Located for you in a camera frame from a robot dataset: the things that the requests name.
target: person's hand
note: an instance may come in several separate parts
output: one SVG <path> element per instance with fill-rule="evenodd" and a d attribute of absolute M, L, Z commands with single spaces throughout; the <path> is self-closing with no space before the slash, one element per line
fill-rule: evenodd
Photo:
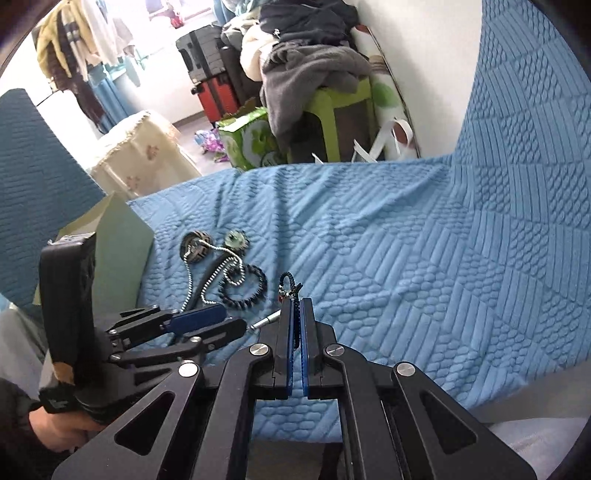
<path fill-rule="evenodd" d="M 88 441 L 88 432 L 105 428 L 85 411 L 51 414 L 43 407 L 29 413 L 29 422 L 39 441 L 53 452 L 81 447 Z"/>

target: blue quilted bedspread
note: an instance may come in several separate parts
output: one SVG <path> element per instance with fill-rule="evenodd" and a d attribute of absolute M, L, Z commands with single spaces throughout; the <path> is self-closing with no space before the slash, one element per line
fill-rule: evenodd
<path fill-rule="evenodd" d="M 527 0 L 485 0 L 452 155 L 224 171 L 137 200 L 155 230 L 141 300 L 181 305 L 183 235 L 221 242 L 238 228 L 269 278 L 249 321 L 277 309 L 290 270 L 340 343 L 415 363 L 465 407 L 572 367 L 591 351 L 590 109 L 589 79 L 546 17 Z M 293 398 L 258 403 L 254 434 L 337 440 L 336 403 L 302 398 L 295 379 Z"/>

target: green box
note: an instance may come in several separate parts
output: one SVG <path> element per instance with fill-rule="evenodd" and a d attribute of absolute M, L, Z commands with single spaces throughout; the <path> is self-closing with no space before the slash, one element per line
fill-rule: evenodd
<path fill-rule="evenodd" d="M 234 168 L 251 170 L 287 163 L 271 132 L 266 108 L 256 108 L 239 118 L 220 120 L 217 128 Z"/>

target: person's arm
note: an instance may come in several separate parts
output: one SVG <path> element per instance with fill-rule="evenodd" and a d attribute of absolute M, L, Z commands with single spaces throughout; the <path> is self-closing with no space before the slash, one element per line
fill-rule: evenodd
<path fill-rule="evenodd" d="M 0 378 L 0 457 L 5 457 L 7 480 L 51 477 L 68 450 L 86 443 L 88 431 L 101 429 L 83 412 L 48 414 Z"/>

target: triangular cutout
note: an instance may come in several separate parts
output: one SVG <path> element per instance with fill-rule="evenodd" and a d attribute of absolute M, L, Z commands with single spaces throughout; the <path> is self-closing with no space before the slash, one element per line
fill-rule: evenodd
<path fill-rule="evenodd" d="M 437 435 L 437 440 L 439 440 L 439 445 L 446 455 L 451 455 L 476 443 L 476 434 L 434 395 L 423 391 L 420 396 L 433 430 L 435 430 L 435 435 Z"/>
<path fill-rule="evenodd" d="M 148 455 L 152 450 L 170 406 L 173 404 L 173 400 L 174 393 L 164 392 L 140 415 L 117 432 L 115 443 L 138 455 Z"/>

